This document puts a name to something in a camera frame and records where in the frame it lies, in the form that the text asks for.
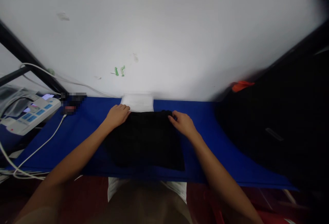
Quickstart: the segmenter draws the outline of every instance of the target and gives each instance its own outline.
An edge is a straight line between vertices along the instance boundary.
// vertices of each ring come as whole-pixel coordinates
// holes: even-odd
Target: power strip
[[[56,98],[44,100],[38,98],[31,105],[30,111],[7,126],[7,130],[17,135],[25,135],[43,120],[60,108],[61,102]]]

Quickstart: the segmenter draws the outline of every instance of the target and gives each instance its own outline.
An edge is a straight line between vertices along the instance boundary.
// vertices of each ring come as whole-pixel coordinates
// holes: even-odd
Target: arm
[[[168,116],[170,122],[192,143],[210,187],[218,194],[222,210],[231,223],[257,223],[262,220],[255,208],[223,165],[214,156],[201,135],[194,127],[192,119],[177,111],[173,112],[177,121]]]
[[[26,214],[40,208],[58,209],[67,183],[77,177],[89,162],[104,138],[117,126],[126,121],[130,107],[115,105],[107,114],[103,123],[86,140],[68,154],[41,182],[27,204],[17,216],[16,221]]]

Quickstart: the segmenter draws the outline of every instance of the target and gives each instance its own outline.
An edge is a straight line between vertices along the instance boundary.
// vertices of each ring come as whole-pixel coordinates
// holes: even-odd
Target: power cord
[[[3,155],[4,155],[4,157],[5,157],[5,159],[8,161],[8,163],[13,167],[13,168],[15,168],[15,171],[14,171],[14,173],[13,173],[13,176],[15,177],[15,178],[19,178],[19,179],[30,179],[30,178],[35,178],[35,179],[40,179],[40,180],[44,180],[45,179],[45,177],[37,177],[37,176],[35,176],[35,175],[33,175],[33,174],[29,174],[29,173],[27,173],[27,172],[24,172],[24,171],[22,171],[21,169],[20,169],[20,167],[28,160],[28,159],[30,159],[36,152],[38,152],[47,142],[49,142],[52,138],[53,138],[53,136],[56,134],[56,132],[58,131],[58,129],[59,129],[59,127],[61,126],[61,124],[62,124],[62,122],[63,122],[63,120],[64,120],[64,118],[66,117],[66,115],[64,115],[63,117],[62,117],[62,120],[61,120],[61,122],[59,123],[59,125],[58,125],[58,127],[57,127],[57,129],[55,130],[55,132],[54,132],[54,134],[43,144],[43,145],[41,145],[36,151],[34,151],[28,158],[26,158],[18,167],[11,161],[11,159],[8,157],[8,155],[7,155],[7,153],[6,153],[6,151],[4,150],[4,148],[3,148],[3,146],[2,146],[2,144],[1,144],[1,141],[0,141],[0,150],[1,150],[1,152],[3,153]],[[22,173],[23,175],[26,175],[26,176],[28,176],[28,177],[18,177],[18,175],[16,175],[16,173],[17,173],[17,171],[18,172],[20,172],[20,173]]]
[[[87,87],[87,88],[89,88],[89,89],[91,89],[91,90],[95,91],[96,93],[101,94],[101,95],[103,95],[103,96],[111,97],[111,98],[117,98],[116,96],[112,96],[112,95],[104,94],[104,93],[102,93],[102,92],[100,92],[100,91],[94,89],[93,87],[90,87],[90,86],[87,85],[87,84],[71,82],[71,81],[69,81],[69,80],[67,80],[67,79],[64,79],[64,78],[62,78],[62,77],[54,76],[54,75],[50,74],[48,71],[44,70],[43,68],[41,68],[41,67],[39,67],[39,66],[37,66],[37,65],[31,64],[31,63],[22,63],[22,64],[20,65],[20,68],[22,68],[22,66],[24,66],[24,65],[31,65],[31,66],[34,66],[34,67],[36,67],[36,68],[42,70],[43,72],[47,73],[48,75],[50,75],[50,76],[52,76],[53,78],[56,78],[56,79],[58,79],[58,80],[61,80],[61,81],[64,81],[64,82],[68,82],[68,83],[72,83],[72,84],[76,84],[76,85],[80,85],[80,86],[85,86],[85,87]],[[25,75],[23,75],[23,76],[24,76],[27,80],[29,80],[29,81],[31,81],[31,82],[37,84],[37,85],[40,86],[40,87],[45,88],[44,86],[42,86],[42,85],[36,83],[35,81],[31,80],[30,78],[28,78],[27,76],[25,76]]]
[[[59,127],[61,126],[61,124],[62,124],[62,122],[63,122],[63,120],[64,120],[64,118],[66,117],[66,114],[62,117],[62,120],[61,120],[61,122],[59,123],[59,125],[58,125],[58,127],[57,127],[57,129],[55,130],[55,132],[54,132],[54,134],[43,144],[43,145],[41,145],[36,151],[34,151],[28,158],[26,158],[18,167],[15,167],[15,171],[14,171],[14,174],[13,174],[13,176],[15,177],[15,178],[19,178],[19,179],[24,179],[24,178],[26,178],[26,177],[18,177],[17,175],[16,175],[16,173],[17,173],[17,171],[19,171],[19,168],[28,160],[28,159],[30,159],[36,152],[38,152],[44,145],[46,145],[46,143],[47,142],[49,142],[52,138],[53,138],[53,136],[56,134],[56,132],[58,131],[58,129],[59,129]]]

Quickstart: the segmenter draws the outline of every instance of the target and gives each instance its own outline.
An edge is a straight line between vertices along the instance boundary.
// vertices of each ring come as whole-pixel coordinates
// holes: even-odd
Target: white cable
[[[41,67],[39,67],[39,66],[37,66],[37,65],[34,65],[34,64],[31,64],[31,63],[22,63],[22,64],[20,65],[20,68],[21,68],[23,65],[31,65],[31,66],[34,66],[34,67],[36,67],[36,68],[42,70],[43,72],[47,73],[48,75],[50,75],[50,76],[52,76],[53,78],[56,78],[56,79],[58,79],[58,80],[61,80],[61,81],[64,81],[64,82],[68,82],[68,83],[72,83],[72,84],[76,84],[76,85],[80,85],[80,86],[85,86],[85,87],[87,87],[87,88],[89,88],[89,89],[91,89],[91,90],[95,91],[96,93],[101,94],[101,95],[103,95],[103,96],[116,98],[115,96],[111,96],[111,95],[107,95],[107,94],[104,94],[104,93],[102,93],[102,92],[99,92],[98,90],[94,89],[93,87],[90,87],[90,86],[87,85],[87,84],[71,82],[71,81],[66,80],[66,79],[64,79],[64,78],[62,78],[62,77],[54,76],[54,75],[50,74],[48,71],[44,70],[43,68],[41,68]]]
[[[3,148],[2,144],[1,144],[1,141],[0,141],[0,150],[1,150],[1,152],[3,153],[3,156],[4,156],[4,157],[6,158],[6,160],[9,162],[9,164],[10,164],[13,168],[17,169],[17,171],[20,171],[21,173],[23,173],[23,174],[25,174],[25,175],[27,175],[27,176],[30,176],[31,178],[36,178],[36,179],[41,179],[41,180],[43,180],[43,178],[39,178],[39,177],[36,177],[36,176],[34,176],[34,175],[32,175],[32,174],[28,174],[28,173],[26,173],[26,172],[20,170],[18,167],[16,167],[16,165],[15,165],[15,164],[10,160],[10,158],[8,157],[6,151],[4,150],[4,148]]]
[[[23,75],[23,77],[25,77],[25,78],[26,78],[27,80],[29,80],[30,82],[33,82],[34,84],[36,84],[36,85],[38,85],[38,86],[40,86],[40,87],[42,87],[42,88],[44,88],[44,89],[49,90],[49,88],[47,88],[47,87],[45,87],[45,86],[42,86],[41,84],[39,84],[39,83],[33,81],[32,79],[28,78],[27,76]]]
[[[61,120],[61,122],[59,123],[59,125],[58,125],[58,127],[57,127],[57,129],[55,130],[55,132],[54,132],[54,134],[43,144],[43,145],[41,145],[36,151],[34,151],[28,158],[26,158],[18,167],[14,167],[16,170],[14,171],[14,174],[13,174],[13,176],[15,177],[15,178],[19,178],[19,177],[17,177],[17,175],[16,175],[16,172],[17,171],[20,171],[20,167],[28,160],[28,159],[30,159],[36,152],[38,152],[44,145],[46,145],[46,143],[47,142],[49,142],[52,138],[53,138],[53,136],[56,134],[56,132],[58,131],[58,129],[59,129],[59,127],[61,126],[61,124],[62,124],[62,122],[63,122],[63,120],[64,120],[64,118],[66,117],[66,114],[62,117],[62,120]]]
[[[83,175],[80,175],[79,177],[77,177],[74,181],[76,181],[78,178],[82,177]]]

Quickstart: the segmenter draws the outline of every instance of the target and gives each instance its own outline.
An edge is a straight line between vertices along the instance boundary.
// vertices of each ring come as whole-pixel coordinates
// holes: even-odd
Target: black metal frame
[[[4,45],[19,61],[22,63],[31,63],[45,69],[42,64],[24,47],[24,45],[11,33],[11,31],[0,21],[0,43]],[[57,93],[66,93],[66,89],[56,81],[55,78],[44,73],[40,69],[28,66],[22,67],[2,78],[0,78],[0,86],[32,71],[41,81],[43,81],[50,89]]]

